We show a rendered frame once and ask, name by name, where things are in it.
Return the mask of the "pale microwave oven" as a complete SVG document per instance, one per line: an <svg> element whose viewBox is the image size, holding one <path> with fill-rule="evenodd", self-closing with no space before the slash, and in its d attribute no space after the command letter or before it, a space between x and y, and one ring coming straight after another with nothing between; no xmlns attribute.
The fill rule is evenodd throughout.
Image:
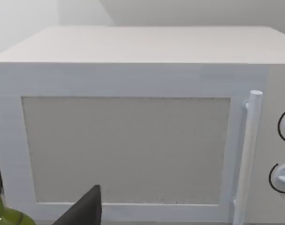
<svg viewBox="0 0 285 225"><path fill-rule="evenodd" d="M0 62L266 66L245 223L285 224L285 192L271 180L273 166L285 163L285 140L279 130L285 114L285 34L267 27L56 26L0 53ZM246 116L248 100L243 104ZM243 141L244 135L236 158L231 216L222 223L233 219Z"/></svg>

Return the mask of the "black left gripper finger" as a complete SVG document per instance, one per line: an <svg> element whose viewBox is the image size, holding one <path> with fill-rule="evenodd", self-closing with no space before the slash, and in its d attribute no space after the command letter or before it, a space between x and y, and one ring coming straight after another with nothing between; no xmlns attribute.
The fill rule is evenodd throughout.
<svg viewBox="0 0 285 225"><path fill-rule="evenodd" d="M101 225L101 186L93 186L52 225Z"/></svg>

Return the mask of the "green bottle with black cap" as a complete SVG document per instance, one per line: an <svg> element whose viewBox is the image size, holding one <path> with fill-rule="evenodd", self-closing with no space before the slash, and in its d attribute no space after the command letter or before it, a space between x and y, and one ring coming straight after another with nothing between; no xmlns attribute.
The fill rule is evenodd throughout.
<svg viewBox="0 0 285 225"><path fill-rule="evenodd" d="M2 185L0 180L0 225L36 225L28 215L5 206L2 200Z"/></svg>

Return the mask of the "pale microwave door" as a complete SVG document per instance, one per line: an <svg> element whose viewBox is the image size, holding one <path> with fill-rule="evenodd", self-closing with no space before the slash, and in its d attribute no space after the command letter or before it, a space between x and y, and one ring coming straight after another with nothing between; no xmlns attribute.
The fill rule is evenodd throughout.
<svg viewBox="0 0 285 225"><path fill-rule="evenodd" d="M112 222L228 222L252 64L0 62L8 206L56 220L99 184Z"/></svg>

